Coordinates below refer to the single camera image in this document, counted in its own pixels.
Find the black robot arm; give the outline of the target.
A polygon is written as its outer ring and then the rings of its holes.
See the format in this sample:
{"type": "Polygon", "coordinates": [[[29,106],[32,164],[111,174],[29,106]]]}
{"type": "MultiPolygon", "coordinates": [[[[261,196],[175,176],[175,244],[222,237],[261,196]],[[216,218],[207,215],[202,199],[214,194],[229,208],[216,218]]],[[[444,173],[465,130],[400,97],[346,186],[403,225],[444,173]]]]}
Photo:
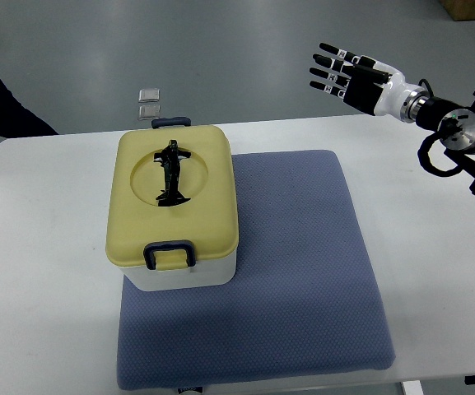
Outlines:
{"type": "Polygon", "coordinates": [[[441,178],[466,172],[473,178],[469,190],[475,196],[475,100],[464,107],[421,93],[409,105],[405,115],[418,127],[431,132],[417,151],[420,166],[427,173],[441,178]],[[444,155],[455,163],[454,168],[441,170],[432,164],[429,152],[436,142],[444,146],[444,155]]]}

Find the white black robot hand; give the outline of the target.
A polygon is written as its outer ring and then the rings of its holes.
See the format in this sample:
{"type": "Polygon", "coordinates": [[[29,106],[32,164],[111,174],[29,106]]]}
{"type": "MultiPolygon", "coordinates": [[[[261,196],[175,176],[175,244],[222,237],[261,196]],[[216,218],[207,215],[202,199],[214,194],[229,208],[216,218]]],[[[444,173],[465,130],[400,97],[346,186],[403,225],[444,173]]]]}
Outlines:
{"type": "Polygon", "coordinates": [[[410,84],[395,67],[365,55],[356,55],[331,44],[319,45],[310,73],[317,79],[310,86],[333,95],[358,111],[371,116],[391,115],[411,123],[416,102],[428,97],[428,90],[410,84]]]}

